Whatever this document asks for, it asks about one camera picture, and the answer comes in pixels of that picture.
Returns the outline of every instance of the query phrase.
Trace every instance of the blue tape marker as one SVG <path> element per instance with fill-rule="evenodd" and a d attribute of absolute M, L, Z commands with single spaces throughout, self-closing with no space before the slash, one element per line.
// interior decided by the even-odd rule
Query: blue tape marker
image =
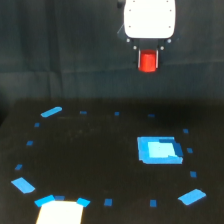
<path fill-rule="evenodd" d="M 183 129 L 183 132 L 184 132 L 184 134 L 188 134 L 189 133 L 188 129 Z"/>
<path fill-rule="evenodd" d="M 34 124 L 34 127 L 35 127 L 35 128 L 39 128 L 39 127 L 40 127 L 40 123 L 35 123 L 35 124 Z"/>
<path fill-rule="evenodd" d="M 192 148 L 187 148 L 187 152 L 188 153 L 193 153 L 193 149 Z"/>
<path fill-rule="evenodd" d="M 80 114 L 87 114 L 87 111 L 80 111 Z"/>
<path fill-rule="evenodd" d="M 148 114 L 148 117 L 155 117 L 155 114 Z"/>
<path fill-rule="evenodd" d="M 37 205 L 37 207 L 41 207 L 42 205 L 50 202 L 50 201 L 55 201 L 54 196 L 53 195 L 49 195 L 45 198 L 41 198 L 37 201 L 35 201 L 34 203 Z"/>
<path fill-rule="evenodd" d="M 56 113 L 58 113 L 58 112 L 60 112 L 60 111 L 62 111 L 62 108 L 61 108 L 61 107 L 55 107 L 55 108 L 53 108 L 53 109 L 50 109 L 50 110 L 48 110 L 48 111 L 42 113 L 41 116 L 42 116 L 42 117 L 49 117 L 49 116 L 51 116 L 51 115 L 53 115 L 53 114 L 56 114 Z"/>
<path fill-rule="evenodd" d="M 150 200 L 150 207 L 156 208 L 157 207 L 157 201 L 156 200 Z"/>
<path fill-rule="evenodd" d="M 182 201 L 185 205 L 190 205 L 201 198 L 206 197 L 206 194 L 198 189 L 195 189 L 181 197 L 178 198 L 178 200 Z"/>
<path fill-rule="evenodd" d="M 33 141 L 28 141 L 28 142 L 26 143 L 26 145 L 27 145 L 27 146 L 31 146 L 31 145 L 33 145 Z"/>
<path fill-rule="evenodd" d="M 20 170 L 21 168 L 22 168 L 22 164 L 18 164 L 17 166 L 16 166 L 16 168 L 15 168 L 15 170 Z"/>
<path fill-rule="evenodd" d="M 14 186 L 16 186 L 20 191 L 22 191 L 24 194 L 31 193 L 35 190 L 35 188 L 22 177 L 11 181 L 11 183 Z"/>
<path fill-rule="evenodd" d="M 113 200 L 112 199 L 105 199 L 104 206 L 112 206 Z"/>
<path fill-rule="evenodd" d="M 195 171 L 190 171 L 190 175 L 193 178 L 197 178 L 197 173 Z"/>
<path fill-rule="evenodd" d="M 79 198 L 77 200 L 77 204 L 82 205 L 83 207 L 87 207 L 89 205 L 90 201 L 83 199 L 83 198 Z"/>
<path fill-rule="evenodd" d="M 54 196 L 55 201 L 64 201 L 65 196 Z"/>

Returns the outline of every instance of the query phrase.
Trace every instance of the dark fabric background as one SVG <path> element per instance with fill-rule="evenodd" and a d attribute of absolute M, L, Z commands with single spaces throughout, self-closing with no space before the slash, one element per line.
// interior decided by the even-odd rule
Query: dark fabric background
<path fill-rule="evenodd" d="M 177 0 L 179 41 L 156 74 L 117 38 L 116 0 L 0 0 L 0 115 L 20 98 L 224 100 L 224 4 Z"/>

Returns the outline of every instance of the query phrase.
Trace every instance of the red cap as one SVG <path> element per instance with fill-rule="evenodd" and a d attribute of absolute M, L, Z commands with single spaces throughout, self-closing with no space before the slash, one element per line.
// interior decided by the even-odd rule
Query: red cap
<path fill-rule="evenodd" d="M 139 54 L 139 66 L 138 69 L 142 72 L 155 72 L 156 71 L 156 51 L 154 50 L 142 50 Z"/>

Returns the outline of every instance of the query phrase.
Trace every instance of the black table surface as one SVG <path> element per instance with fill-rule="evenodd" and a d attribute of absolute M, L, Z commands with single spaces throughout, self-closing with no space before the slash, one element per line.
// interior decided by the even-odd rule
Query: black table surface
<path fill-rule="evenodd" d="M 55 106 L 63 110 L 40 116 Z M 34 201 L 51 194 L 90 200 L 82 224 L 223 223 L 223 134 L 223 107 L 125 100 L 18 102 L 0 128 L 0 223 L 36 223 Z M 143 164 L 140 136 L 174 136 L 182 146 L 183 164 Z M 15 171 L 17 164 L 23 165 L 20 171 Z M 11 183 L 19 177 L 35 190 L 20 192 Z M 190 206 L 177 199 L 194 189 L 206 198 Z M 113 199 L 112 207 L 104 207 L 105 198 Z M 149 206 L 151 199 L 157 200 L 156 208 Z"/>

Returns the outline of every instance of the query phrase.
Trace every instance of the blue tape square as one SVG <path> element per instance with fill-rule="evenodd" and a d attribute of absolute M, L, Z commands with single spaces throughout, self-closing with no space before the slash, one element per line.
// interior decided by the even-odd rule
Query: blue tape square
<path fill-rule="evenodd" d="M 183 129 L 184 134 L 188 134 L 189 130 L 188 129 Z"/>
<path fill-rule="evenodd" d="M 31 193 L 35 190 L 35 188 L 22 177 L 11 181 L 11 183 L 14 186 L 16 186 L 20 191 L 22 191 L 24 194 Z"/>
<path fill-rule="evenodd" d="M 187 148 L 187 152 L 188 153 L 193 153 L 193 149 L 192 148 Z"/>
<path fill-rule="evenodd" d="M 87 114 L 87 111 L 80 111 L 80 114 L 86 115 Z"/>
<path fill-rule="evenodd" d="M 157 207 L 157 201 L 156 200 L 150 200 L 150 207 Z"/>
<path fill-rule="evenodd" d="M 26 143 L 26 145 L 27 145 L 27 146 L 31 146 L 31 145 L 33 145 L 33 141 L 28 141 L 28 142 Z"/>
<path fill-rule="evenodd" d="M 15 170 L 20 170 L 21 168 L 22 168 L 22 164 L 18 164 L 17 166 L 16 166 L 16 168 L 15 168 Z"/>
<path fill-rule="evenodd" d="M 195 189 L 181 197 L 178 200 L 182 201 L 185 205 L 190 205 L 202 198 L 206 197 L 206 194 L 198 189 Z"/>
<path fill-rule="evenodd" d="M 41 114 L 42 117 L 46 118 L 46 117 L 49 117 L 53 114 L 56 114 L 58 112 L 62 111 L 62 108 L 61 107 L 55 107 L 55 108 L 52 108 L 44 113 Z"/>
<path fill-rule="evenodd" d="M 148 114 L 148 117 L 154 118 L 155 117 L 155 114 Z"/>
<path fill-rule="evenodd" d="M 54 196 L 55 201 L 64 201 L 65 196 Z"/>
<path fill-rule="evenodd" d="M 34 203 L 37 205 L 37 207 L 41 207 L 42 205 L 50 202 L 50 201 L 55 201 L 54 196 L 53 195 L 49 195 L 45 198 L 41 198 L 37 201 L 35 201 Z"/>
<path fill-rule="evenodd" d="M 83 207 L 87 207 L 89 205 L 90 201 L 83 199 L 83 198 L 79 198 L 77 200 L 77 204 L 82 205 Z"/>
<path fill-rule="evenodd" d="M 138 137 L 137 141 L 139 160 L 146 164 L 182 164 L 183 162 L 181 145 L 175 142 L 174 137 Z"/>
<path fill-rule="evenodd" d="M 113 200 L 112 199 L 105 199 L 104 206 L 112 206 Z"/>
<path fill-rule="evenodd" d="M 190 171 L 190 175 L 193 178 L 197 178 L 197 173 L 195 171 Z"/>
<path fill-rule="evenodd" d="M 35 128 L 39 128 L 39 127 L 40 127 L 40 123 L 35 123 L 35 124 L 34 124 L 34 127 L 35 127 Z"/>

